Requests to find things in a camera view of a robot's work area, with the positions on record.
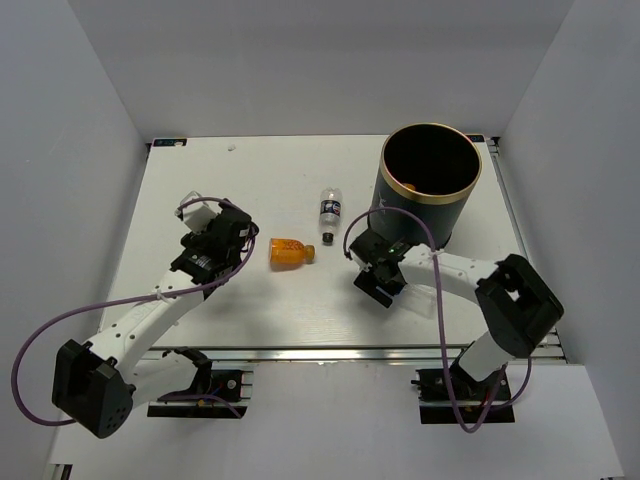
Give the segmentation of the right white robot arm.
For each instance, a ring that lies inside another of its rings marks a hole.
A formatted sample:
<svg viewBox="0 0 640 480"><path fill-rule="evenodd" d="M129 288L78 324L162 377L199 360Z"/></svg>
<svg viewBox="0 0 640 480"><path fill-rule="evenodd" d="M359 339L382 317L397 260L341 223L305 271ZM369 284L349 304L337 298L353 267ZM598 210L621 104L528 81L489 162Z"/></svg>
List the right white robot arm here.
<svg viewBox="0 0 640 480"><path fill-rule="evenodd" d="M348 247L359 266L354 284L385 307L408 286L428 286L475 303L486 331L449 367L453 390L472 399L515 359L531 356L564 315L564 307L521 255L483 261L436 252L425 245L391 243L366 230Z"/></svg>

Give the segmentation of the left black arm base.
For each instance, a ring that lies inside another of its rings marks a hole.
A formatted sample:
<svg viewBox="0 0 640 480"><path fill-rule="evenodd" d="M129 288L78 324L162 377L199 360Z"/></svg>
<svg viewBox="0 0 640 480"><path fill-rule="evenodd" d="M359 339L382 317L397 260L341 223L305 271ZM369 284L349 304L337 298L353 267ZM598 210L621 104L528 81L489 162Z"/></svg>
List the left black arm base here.
<svg viewBox="0 0 640 480"><path fill-rule="evenodd" d="M199 374L191 386L150 402L149 418L240 420L248 410L254 370L245 364L215 362L209 374Z"/></svg>

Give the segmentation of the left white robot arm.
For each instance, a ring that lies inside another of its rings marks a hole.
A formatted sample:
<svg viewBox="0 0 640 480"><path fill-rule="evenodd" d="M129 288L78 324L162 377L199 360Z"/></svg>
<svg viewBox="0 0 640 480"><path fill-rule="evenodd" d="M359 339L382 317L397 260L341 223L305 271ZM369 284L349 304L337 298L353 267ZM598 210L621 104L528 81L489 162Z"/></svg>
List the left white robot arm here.
<svg viewBox="0 0 640 480"><path fill-rule="evenodd" d="M215 389L211 360L193 347L171 348L149 363L142 358L242 267L258 227L227 202L219 212L192 204L177 216L189 229L180 241L183 251L151 297L84 343L69 340L57 352L52 401L100 439L142 404L205 399Z"/></svg>

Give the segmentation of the clear bottle blue label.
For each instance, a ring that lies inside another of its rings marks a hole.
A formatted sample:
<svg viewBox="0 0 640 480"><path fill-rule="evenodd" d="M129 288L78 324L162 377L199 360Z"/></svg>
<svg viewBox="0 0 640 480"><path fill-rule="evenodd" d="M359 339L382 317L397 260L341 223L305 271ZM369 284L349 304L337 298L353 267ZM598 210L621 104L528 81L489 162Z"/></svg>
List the clear bottle blue label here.
<svg viewBox="0 0 640 480"><path fill-rule="evenodd" d="M429 321L437 319L437 298L434 287L409 284L391 300L391 305L385 310L385 315L389 318L416 317Z"/></svg>

